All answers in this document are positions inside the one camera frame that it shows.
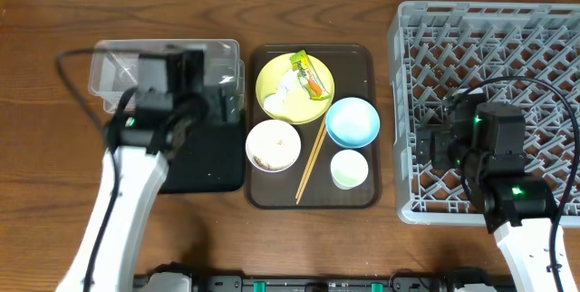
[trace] tray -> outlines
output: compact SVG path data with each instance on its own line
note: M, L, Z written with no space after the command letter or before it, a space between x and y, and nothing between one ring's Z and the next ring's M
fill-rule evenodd
M455 170L435 171L430 163L417 162L416 129L445 121L440 101L446 94L502 75L526 75L560 87L579 117L580 5L405 2L387 41L399 217L411 224L485 225ZM488 84L484 93L489 101L526 112L526 172L549 182L559 203L574 145L561 103L548 91L518 82ZM579 215L580 192L573 188L561 224L580 227Z
M248 124L249 128L269 120L270 117L257 102L255 83L260 70L266 63L280 54L306 50L330 69L334 78L334 102L344 97L360 97L375 105L374 77L370 53L357 44L278 44L259 47L252 56L252 69L248 76ZM323 117L307 124L295 125L302 140L302 151L294 165L279 173L266 173L254 168L246 161L246 197L260 209L364 209L374 204L381 196L381 163L379 142L359 151L369 163L369 176L360 186L351 190L340 190L332 182L330 161L342 148L326 136L304 190L300 204L296 205L295 194L305 170L310 150Z

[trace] snack package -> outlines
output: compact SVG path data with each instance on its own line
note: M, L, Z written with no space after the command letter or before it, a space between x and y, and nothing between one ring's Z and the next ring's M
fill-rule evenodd
M300 51L290 56L292 70L298 70L298 81L302 88L308 93L313 101L323 101L330 98L330 93L326 91L323 83L318 78L316 70L312 66L306 51Z

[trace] blue bowl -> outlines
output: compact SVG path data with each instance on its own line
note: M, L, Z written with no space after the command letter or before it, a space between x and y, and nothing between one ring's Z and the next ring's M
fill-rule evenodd
M326 114L326 130L337 145L357 149L371 143L379 134L379 113L360 98L335 102Z

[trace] green light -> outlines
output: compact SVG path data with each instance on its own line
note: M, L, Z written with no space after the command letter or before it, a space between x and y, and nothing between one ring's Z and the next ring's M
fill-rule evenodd
M511 192L514 194L514 196L524 194L524 191L522 189L520 189L519 187L512 188Z

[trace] wooden chopstick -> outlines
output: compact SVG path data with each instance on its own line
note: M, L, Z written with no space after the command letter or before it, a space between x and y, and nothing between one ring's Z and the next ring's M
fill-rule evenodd
M302 190L302 186L305 184L306 173L308 172L308 168L311 166L310 163L312 162L314 154L316 153L316 147L318 146L318 143L320 142L320 136L323 133L325 126L326 126L326 116L323 117L323 122L320 124L320 129L318 129L318 133L316 133L316 139L314 140L314 145L312 146L312 151L310 151L310 156L308 157L308 161L306 162L306 167L304 168L304 174L302 175L302 179L300 179L300 185L298 186L298 191L296 192L295 198L298 198L298 195L300 194L300 191Z
M318 153L320 152L323 146L324 137L326 136L325 119L323 119L321 129L322 132L319 132L320 134L319 136L317 136L317 138L319 139L314 142L314 147L311 152L311 159L309 159L308 163L306 163L306 169L304 170L303 179L300 182L300 187L298 188L296 205L300 202L300 199L302 198L302 194L306 189L306 184L308 183L308 179L310 179L310 174L312 173L312 169L314 168L314 164L316 163L316 159L318 158Z

